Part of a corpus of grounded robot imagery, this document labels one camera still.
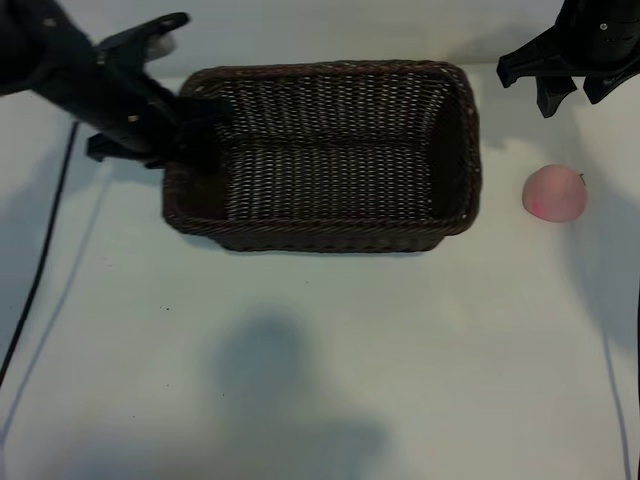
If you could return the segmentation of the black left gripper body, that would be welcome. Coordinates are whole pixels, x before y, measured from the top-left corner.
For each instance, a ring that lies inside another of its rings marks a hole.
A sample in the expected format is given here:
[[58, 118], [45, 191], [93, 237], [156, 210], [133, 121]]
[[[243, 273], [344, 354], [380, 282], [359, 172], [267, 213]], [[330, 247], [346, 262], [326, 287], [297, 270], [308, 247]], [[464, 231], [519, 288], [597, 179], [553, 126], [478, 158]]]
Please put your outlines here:
[[73, 67], [71, 113], [96, 130], [87, 155], [160, 168], [186, 115], [180, 101], [145, 71], [149, 47], [91, 47]]

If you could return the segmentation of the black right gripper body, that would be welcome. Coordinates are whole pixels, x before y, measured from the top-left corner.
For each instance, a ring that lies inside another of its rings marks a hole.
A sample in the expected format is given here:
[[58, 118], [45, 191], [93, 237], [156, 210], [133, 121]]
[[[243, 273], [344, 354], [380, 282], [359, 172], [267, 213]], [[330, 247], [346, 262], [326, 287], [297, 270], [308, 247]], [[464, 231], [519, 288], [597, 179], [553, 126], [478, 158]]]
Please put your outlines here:
[[552, 27], [502, 56], [497, 74], [505, 88], [523, 77], [576, 77], [597, 104], [639, 74], [637, 1], [565, 1]]

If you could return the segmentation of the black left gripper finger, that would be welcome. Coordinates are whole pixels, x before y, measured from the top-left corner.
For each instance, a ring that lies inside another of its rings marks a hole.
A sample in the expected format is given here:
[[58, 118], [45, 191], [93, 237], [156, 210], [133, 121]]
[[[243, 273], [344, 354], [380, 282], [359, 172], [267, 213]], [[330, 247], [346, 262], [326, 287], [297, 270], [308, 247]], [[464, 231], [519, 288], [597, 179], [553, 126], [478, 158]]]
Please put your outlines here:
[[177, 163], [201, 171], [217, 171], [221, 147], [213, 131], [199, 131], [180, 138], [165, 156], [165, 163]]
[[181, 131], [206, 129], [216, 124], [231, 124], [233, 107], [223, 98], [179, 97]]

